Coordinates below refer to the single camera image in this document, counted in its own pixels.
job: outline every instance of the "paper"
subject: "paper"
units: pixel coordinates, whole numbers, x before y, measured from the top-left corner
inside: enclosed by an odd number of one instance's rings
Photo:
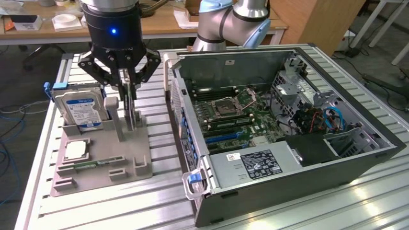
[[[22,2],[18,1],[6,1],[6,0],[0,0],[0,14],[1,15],[22,15]]]
[[[179,28],[190,29],[198,27],[198,22],[189,22],[185,11],[173,11],[173,15]]]

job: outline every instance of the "open computer tower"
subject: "open computer tower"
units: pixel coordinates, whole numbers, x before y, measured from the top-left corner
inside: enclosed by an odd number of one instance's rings
[[[351,182],[404,147],[298,47],[177,53],[173,75],[197,227]]]

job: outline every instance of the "hard drive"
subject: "hard drive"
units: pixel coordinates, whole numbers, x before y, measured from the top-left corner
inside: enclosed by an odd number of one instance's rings
[[[79,131],[102,129],[102,121],[109,120],[109,114],[103,108],[105,93],[98,83],[55,83],[50,94],[65,125],[77,125]]]

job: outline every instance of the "wooden cabinet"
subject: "wooden cabinet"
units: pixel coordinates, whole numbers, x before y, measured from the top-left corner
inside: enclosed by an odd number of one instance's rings
[[[331,55],[364,0],[268,0],[287,24],[280,44],[314,43]]]

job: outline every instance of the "red cable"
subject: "red cable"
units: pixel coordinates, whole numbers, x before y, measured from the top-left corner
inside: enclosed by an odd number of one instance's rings
[[[318,114],[319,112],[315,112],[314,113],[314,116],[312,116],[312,121],[311,121],[311,127],[310,127],[310,129],[308,129],[308,133],[311,133],[311,131],[312,131],[312,126],[314,126],[314,117],[316,116],[316,114]]]

